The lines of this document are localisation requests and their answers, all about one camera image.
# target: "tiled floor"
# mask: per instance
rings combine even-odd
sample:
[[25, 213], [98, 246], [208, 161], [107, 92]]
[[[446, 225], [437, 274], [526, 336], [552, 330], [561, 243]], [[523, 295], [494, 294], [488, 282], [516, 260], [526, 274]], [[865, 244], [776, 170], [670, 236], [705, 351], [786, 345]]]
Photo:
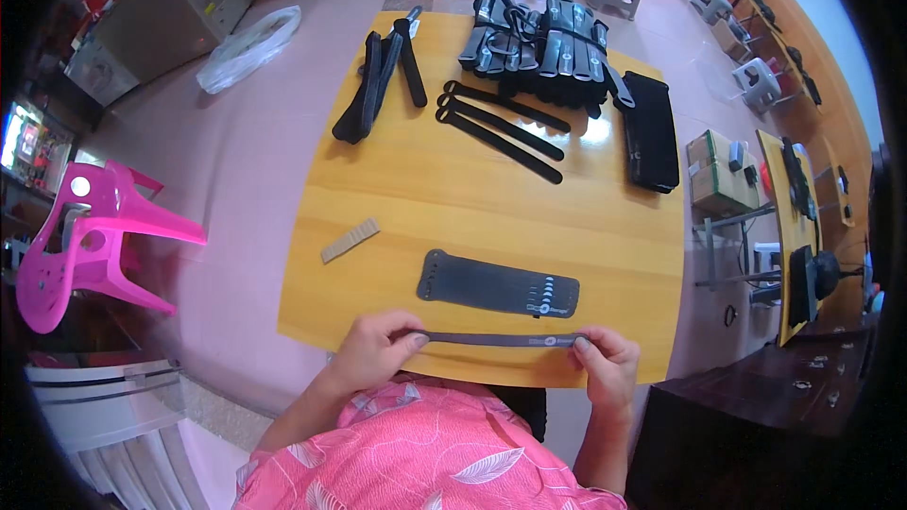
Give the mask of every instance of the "tiled floor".
[[[147, 250], [154, 260], [146, 261], [153, 267], [145, 282], [180, 307], [176, 317], [160, 319], [157, 336], [197, 378], [279, 411], [324, 366], [323, 351], [278, 335], [276, 325], [295, 213], [344, 71], [382, 7], [471, 11], [471, 1], [258, 0], [241, 27], [291, 4], [303, 11], [298, 34], [279, 57], [217, 96], [201, 92], [195, 81], [204, 59], [187, 64], [123, 98], [86, 142], [82, 159], [110, 157], [160, 179], [166, 188], [158, 203], [209, 232], [203, 248], [155, 241]], [[544, 2], [519, 1], [536, 8]], [[686, 0], [642, 0], [633, 22], [611, 10], [599, 17], [610, 28], [611, 50], [664, 73], [681, 146], [712, 128], [748, 141], [758, 157], [754, 131], [773, 132], [774, 125], [740, 98], [724, 102], [709, 94], [690, 61], [703, 42], [715, 40]], [[706, 57], [709, 67], [725, 74], [734, 67], [720, 52]], [[750, 313], [747, 286], [714, 293], [694, 286], [705, 264], [692, 223], [687, 212], [671, 378], [727, 364], [777, 332], [777, 312]], [[777, 241], [775, 231], [769, 215], [755, 221], [749, 238]], [[738, 238], [729, 234], [720, 272], [736, 273]], [[728, 304], [740, 313], [730, 328], [722, 323]], [[604, 314], [601, 322], [608, 323]], [[641, 404], [645, 389], [637, 396]], [[550, 392], [546, 445], [569, 464], [588, 409], [584, 391]]]

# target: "white plastic bag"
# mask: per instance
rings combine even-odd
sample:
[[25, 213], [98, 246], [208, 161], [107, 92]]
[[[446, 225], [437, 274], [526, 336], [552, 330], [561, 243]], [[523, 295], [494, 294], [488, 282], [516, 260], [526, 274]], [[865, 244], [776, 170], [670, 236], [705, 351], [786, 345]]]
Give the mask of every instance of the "white plastic bag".
[[273, 60], [293, 39], [301, 19], [299, 6], [281, 8], [239, 34], [231, 34], [196, 74], [198, 85], [214, 95]]

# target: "hand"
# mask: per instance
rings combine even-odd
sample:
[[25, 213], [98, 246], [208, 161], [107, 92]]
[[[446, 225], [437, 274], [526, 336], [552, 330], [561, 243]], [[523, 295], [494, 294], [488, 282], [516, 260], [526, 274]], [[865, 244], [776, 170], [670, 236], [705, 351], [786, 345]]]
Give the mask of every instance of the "hand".
[[403, 310], [357, 317], [323, 374], [340, 392], [381, 386], [428, 342], [418, 317]]
[[633, 417], [640, 345], [597, 325], [583, 327], [577, 333], [588, 339], [577, 337], [568, 356], [574, 368], [586, 368], [589, 373], [586, 394], [593, 411], [616, 423], [629, 423]]

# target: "bundle of velcro straps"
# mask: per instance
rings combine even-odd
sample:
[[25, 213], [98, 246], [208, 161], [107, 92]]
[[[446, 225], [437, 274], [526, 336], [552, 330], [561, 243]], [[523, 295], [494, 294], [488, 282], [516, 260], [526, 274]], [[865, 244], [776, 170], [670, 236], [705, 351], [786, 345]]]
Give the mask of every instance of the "bundle of velcro straps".
[[[619, 75], [607, 61], [608, 27], [574, 0], [547, 0], [545, 12], [511, 0], [476, 0], [463, 69], [498, 80], [498, 93], [538, 96], [561, 107], [585, 108], [593, 118]], [[632, 108], [632, 98], [627, 106]]]

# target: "yellow wooden tabletop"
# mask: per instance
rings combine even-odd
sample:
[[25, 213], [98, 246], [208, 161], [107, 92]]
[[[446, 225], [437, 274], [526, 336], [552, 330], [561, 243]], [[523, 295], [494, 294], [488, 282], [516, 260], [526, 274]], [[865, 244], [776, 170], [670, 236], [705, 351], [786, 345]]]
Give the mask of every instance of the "yellow wooden tabletop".
[[[813, 222], [795, 209], [794, 204], [791, 203], [791, 198], [788, 195], [791, 184], [787, 179], [787, 169], [785, 168], [785, 160], [781, 151], [784, 144], [778, 138], [762, 130], [756, 130], [756, 135], [759, 136], [759, 145], [762, 146], [762, 154], [765, 155], [765, 167], [768, 170], [768, 177], [772, 182], [772, 191], [775, 194], [775, 217], [778, 221], [778, 234], [781, 239], [781, 329], [779, 331], [778, 345], [784, 346], [793, 335], [796, 335], [800, 329], [806, 326], [805, 322], [792, 328], [787, 324], [789, 318], [787, 304], [790, 299], [791, 280], [787, 263], [790, 261], [791, 253], [806, 244], [812, 247], [813, 256], [817, 255], [822, 250], [822, 228], [819, 225], [819, 229], [816, 230]], [[797, 155], [797, 160], [800, 162], [800, 167], [803, 169], [804, 176], [806, 176], [806, 182], [809, 184], [809, 193], [813, 201], [816, 201], [815, 181], [813, 180], [810, 166], [799, 154]], [[816, 221], [818, 221], [818, 209], [816, 213]], [[819, 232], [818, 240], [816, 240], [815, 236], [817, 232]], [[816, 304], [816, 308], [818, 309], [821, 305], [822, 301], [820, 300]]]
[[[381, 12], [372, 29], [384, 36], [394, 19], [404, 15]], [[640, 343], [641, 382], [663, 380], [683, 279], [683, 183], [670, 195], [628, 184], [622, 118], [610, 100], [602, 106], [601, 119], [591, 120], [583, 111], [546, 105], [525, 94], [516, 97], [570, 122], [569, 134], [483, 106], [563, 149], [562, 162], [549, 160], [564, 176], [559, 186], [438, 123], [436, 98], [449, 79], [485, 90], [495, 90], [496, 84], [462, 73], [456, 60], [471, 17], [425, 12], [420, 19], [413, 48], [428, 107], [413, 106], [398, 69], [369, 137], [357, 145], [338, 142], [331, 129], [359, 86], [364, 48], [346, 72], [299, 204], [278, 330], [336, 350], [357, 315], [396, 307], [414, 312], [434, 332], [569, 333], [596, 323]], [[663, 79], [658, 70], [617, 52], [609, 52], [608, 59], [621, 74], [633, 70]], [[381, 232], [322, 264], [321, 249], [369, 217]], [[537, 320], [420, 300], [416, 285], [425, 255], [435, 248], [576, 278], [581, 285], [576, 312], [569, 319]], [[405, 368], [490, 384], [584, 385], [562, 348], [433, 342]]]

